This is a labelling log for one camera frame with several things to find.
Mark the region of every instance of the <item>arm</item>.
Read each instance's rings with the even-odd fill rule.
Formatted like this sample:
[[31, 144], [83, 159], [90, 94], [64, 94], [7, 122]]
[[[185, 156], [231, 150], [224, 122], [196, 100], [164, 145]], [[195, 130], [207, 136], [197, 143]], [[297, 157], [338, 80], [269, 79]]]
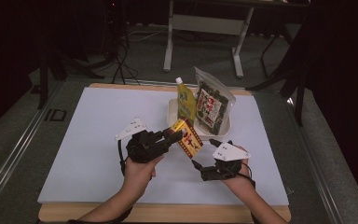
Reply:
[[[247, 164], [248, 160], [243, 160], [242, 163]], [[242, 166], [240, 173], [249, 176], [249, 170], [245, 165]], [[251, 210], [260, 223], [287, 223], [258, 195], [248, 179], [237, 175], [222, 181]]]
[[155, 166], [162, 158], [158, 157], [148, 163], [137, 163], [127, 158], [124, 182], [118, 193], [79, 220], [103, 222], [120, 217], [144, 195], [150, 176], [156, 176]]

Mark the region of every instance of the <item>yellow package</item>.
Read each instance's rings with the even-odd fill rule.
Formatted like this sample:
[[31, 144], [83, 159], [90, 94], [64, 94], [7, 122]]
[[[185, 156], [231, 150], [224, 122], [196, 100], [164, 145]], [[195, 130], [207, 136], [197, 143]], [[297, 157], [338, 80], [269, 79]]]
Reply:
[[191, 125], [194, 125], [197, 111], [196, 98], [180, 77], [176, 79], [176, 83], [178, 84], [178, 118], [187, 118]]
[[178, 144], [191, 159], [201, 150], [203, 143], [188, 119], [179, 119], [170, 128], [171, 133], [180, 130], [182, 130], [183, 138], [178, 141]]

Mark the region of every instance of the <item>white board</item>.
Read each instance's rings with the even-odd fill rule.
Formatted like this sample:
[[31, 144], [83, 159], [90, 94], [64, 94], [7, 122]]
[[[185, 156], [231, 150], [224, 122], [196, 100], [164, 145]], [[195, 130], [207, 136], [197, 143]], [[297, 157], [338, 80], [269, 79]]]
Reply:
[[[135, 117], [149, 132], [166, 129], [168, 102], [175, 97], [176, 92], [169, 91], [85, 88], [38, 202], [100, 203], [115, 194], [123, 180], [115, 135]], [[249, 165], [256, 190], [267, 203], [288, 205], [255, 98], [236, 98], [224, 141], [232, 140], [251, 153]], [[129, 140], [122, 140], [125, 156]], [[211, 166], [215, 150], [205, 142], [193, 159]], [[176, 144], [158, 164], [157, 177], [150, 181], [139, 203], [241, 204], [221, 181], [202, 181], [200, 172]]]

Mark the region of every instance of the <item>white metal frame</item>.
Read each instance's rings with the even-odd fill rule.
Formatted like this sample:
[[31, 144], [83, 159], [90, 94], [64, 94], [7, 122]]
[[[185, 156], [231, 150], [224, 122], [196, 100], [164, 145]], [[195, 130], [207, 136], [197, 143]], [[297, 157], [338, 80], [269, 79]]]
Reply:
[[250, 7], [245, 21], [217, 19], [198, 16], [178, 15], [173, 13], [173, 0], [170, 1], [170, 15], [168, 18], [168, 43], [165, 51], [164, 68], [165, 72], [171, 71], [172, 63], [172, 31], [187, 30], [206, 33], [217, 33], [224, 35], [238, 35], [240, 40], [236, 48], [232, 48], [232, 58], [234, 60], [235, 72], [238, 78], [243, 78], [240, 51], [245, 39], [246, 32], [255, 8]]

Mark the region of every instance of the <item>bottle cap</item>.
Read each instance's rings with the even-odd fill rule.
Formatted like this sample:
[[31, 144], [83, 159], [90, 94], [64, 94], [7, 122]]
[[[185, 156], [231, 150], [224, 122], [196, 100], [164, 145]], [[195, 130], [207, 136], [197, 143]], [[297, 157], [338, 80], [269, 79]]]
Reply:
[[182, 78], [181, 78], [181, 77], [177, 77], [175, 81], [176, 81], [176, 83], [177, 83], [177, 84], [181, 84], [181, 83], [183, 83], [183, 81], [182, 81]]

